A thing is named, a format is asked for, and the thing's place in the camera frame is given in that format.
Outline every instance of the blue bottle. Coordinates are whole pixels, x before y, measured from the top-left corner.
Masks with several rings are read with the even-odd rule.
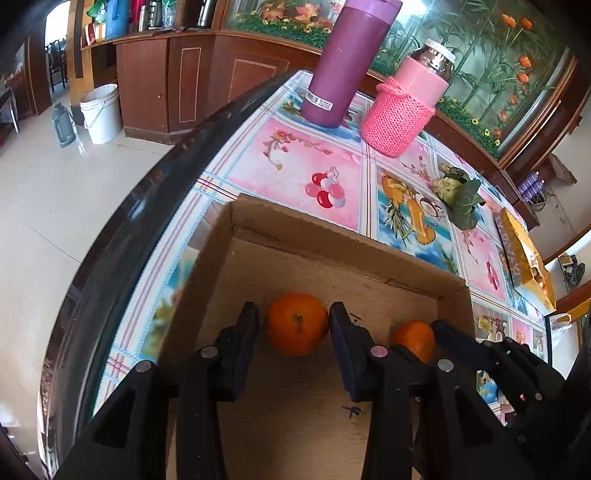
[[[129,0],[108,0],[105,40],[127,35],[129,29]]]
[[[67,147],[76,139],[76,134],[70,121],[70,112],[61,103],[57,103],[53,108],[51,119],[53,120],[53,127],[56,129],[60,147]]]

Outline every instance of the cauliflower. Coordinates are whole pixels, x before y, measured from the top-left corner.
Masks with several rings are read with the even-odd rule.
[[[456,196],[462,185],[459,180],[446,177],[433,181],[433,191],[446,205],[453,207],[456,204]]]

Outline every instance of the tiled floor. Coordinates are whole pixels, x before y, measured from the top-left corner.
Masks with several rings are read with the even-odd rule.
[[[61,99],[67,103],[66,95]],[[51,109],[0,149],[0,421],[36,452],[41,366],[58,309],[113,211],[170,149],[126,138],[60,148]]]

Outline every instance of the cardboard box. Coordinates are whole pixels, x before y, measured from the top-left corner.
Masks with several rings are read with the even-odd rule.
[[[556,300],[550,273],[523,226],[503,208],[495,214],[511,270],[514,289],[542,315],[556,311]]]
[[[344,302],[377,343],[413,319],[446,319],[474,336],[462,278],[320,219],[240,195],[226,205],[179,302],[159,363],[179,364],[233,325],[242,305],[289,293]],[[276,353],[261,334],[243,397],[218,404],[228,477],[256,480],[358,480],[371,403],[351,407],[327,335],[310,355]],[[174,448],[169,478],[174,476]]]

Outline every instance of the cardboard box lid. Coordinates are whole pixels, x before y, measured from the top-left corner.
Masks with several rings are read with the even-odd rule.
[[[232,203],[232,225],[432,296],[447,297],[466,285],[461,277],[357,232],[245,194]]]

